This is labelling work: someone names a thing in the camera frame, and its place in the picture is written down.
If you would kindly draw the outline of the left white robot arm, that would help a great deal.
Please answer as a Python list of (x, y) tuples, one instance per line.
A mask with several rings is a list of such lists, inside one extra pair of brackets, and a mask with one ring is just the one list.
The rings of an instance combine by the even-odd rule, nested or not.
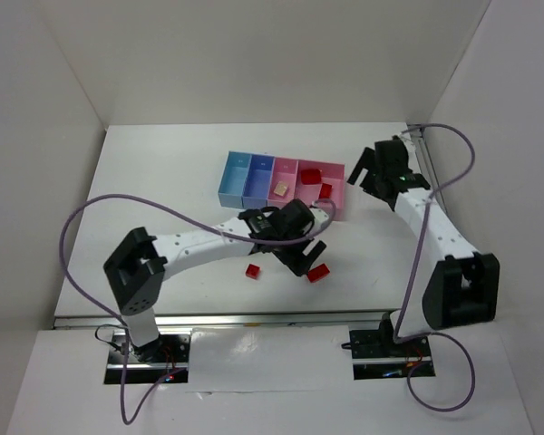
[(246, 209), (206, 229), (152, 236), (131, 230), (103, 265), (136, 358), (150, 362), (165, 345), (155, 320), (164, 281), (188, 269), (232, 257), (273, 254), (295, 276), (304, 276), (326, 245), (315, 235), (335, 218), (335, 205), (293, 199), (282, 208)]

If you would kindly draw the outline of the white lego brick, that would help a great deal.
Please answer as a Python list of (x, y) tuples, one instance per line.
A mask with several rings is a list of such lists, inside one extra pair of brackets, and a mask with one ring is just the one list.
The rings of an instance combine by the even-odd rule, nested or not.
[(284, 181), (279, 181), (273, 189), (273, 194), (281, 198), (284, 198), (288, 190), (289, 190), (289, 185)]

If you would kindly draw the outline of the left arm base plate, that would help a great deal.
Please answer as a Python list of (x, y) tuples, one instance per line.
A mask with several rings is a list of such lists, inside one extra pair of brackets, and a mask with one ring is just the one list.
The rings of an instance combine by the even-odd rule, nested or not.
[[(187, 383), (189, 378), (189, 352), (191, 334), (183, 332), (166, 332), (161, 334), (161, 344), (152, 356), (145, 356), (141, 361), (130, 348), (126, 368), (126, 384), (152, 385), (163, 377), (163, 383)], [(119, 385), (123, 366), (123, 348), (125, 336), (123, 331), (105, 339), (109, 345), (107, 363), (103, 383)]]

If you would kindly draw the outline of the small red lego brick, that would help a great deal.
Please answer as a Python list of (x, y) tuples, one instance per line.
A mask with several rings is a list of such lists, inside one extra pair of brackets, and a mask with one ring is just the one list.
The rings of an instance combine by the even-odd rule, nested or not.
[(261, 273), (261, 268), (259, 266), (254, 264), (249, 264), (246, 269), (245, 275), (246, 277), (250, 279), (258, 280), (260, 273)]

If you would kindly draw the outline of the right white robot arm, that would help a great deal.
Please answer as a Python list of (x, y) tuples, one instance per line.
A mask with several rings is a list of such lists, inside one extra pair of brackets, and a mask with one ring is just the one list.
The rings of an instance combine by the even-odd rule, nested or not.
[(399, 137), (364, 149), (348, 182), (385, 202), (417, 238), (402, 306), (383, 318), (393, 343), (494, 320), (498, 258), (482, 253), (460, 233), (426, 178), (410, 169), (409, 152)]

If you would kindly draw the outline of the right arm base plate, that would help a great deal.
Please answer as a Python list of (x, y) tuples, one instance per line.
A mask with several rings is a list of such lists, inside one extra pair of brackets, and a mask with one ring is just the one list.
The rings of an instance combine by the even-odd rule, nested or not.
[(355, 381), (402, 379), (410, 371), (413, 377), (436, 375), (426, 338), (395, 344), (376, 330), (351, 330), (341, 348), (350, 353)]

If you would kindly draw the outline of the red rounded lego brick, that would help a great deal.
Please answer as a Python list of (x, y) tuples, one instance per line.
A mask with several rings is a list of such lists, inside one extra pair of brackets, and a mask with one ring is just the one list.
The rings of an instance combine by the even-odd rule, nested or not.
[(299, 172), (299, 181), (303, 186), (320, 185), (322, 183), (322, 171), (318, 168), (302, 169)]

